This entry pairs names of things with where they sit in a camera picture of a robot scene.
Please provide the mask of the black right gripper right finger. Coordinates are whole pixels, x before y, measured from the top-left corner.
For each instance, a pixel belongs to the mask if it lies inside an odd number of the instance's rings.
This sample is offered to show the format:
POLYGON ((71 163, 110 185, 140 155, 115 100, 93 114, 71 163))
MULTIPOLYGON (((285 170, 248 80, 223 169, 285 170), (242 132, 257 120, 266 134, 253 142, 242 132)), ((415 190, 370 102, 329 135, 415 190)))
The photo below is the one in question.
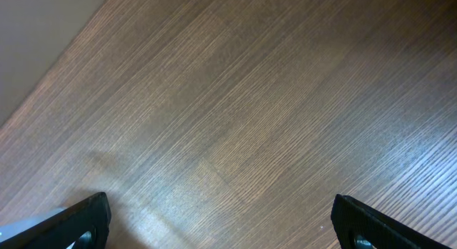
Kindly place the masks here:
POLYGON ((349 195, 336 195, 331 222, 342 248, 449 249, 349 195))

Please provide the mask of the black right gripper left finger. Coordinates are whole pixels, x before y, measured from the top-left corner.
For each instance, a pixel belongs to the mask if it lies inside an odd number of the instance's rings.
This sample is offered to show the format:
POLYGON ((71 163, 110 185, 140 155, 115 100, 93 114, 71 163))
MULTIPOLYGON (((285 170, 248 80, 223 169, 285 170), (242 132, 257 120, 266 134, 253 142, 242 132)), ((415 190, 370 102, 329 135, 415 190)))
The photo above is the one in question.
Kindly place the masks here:
POLYGON ((104 249, 110 222, 107 195, 98 192, 1 241, 1 247, 104 249))

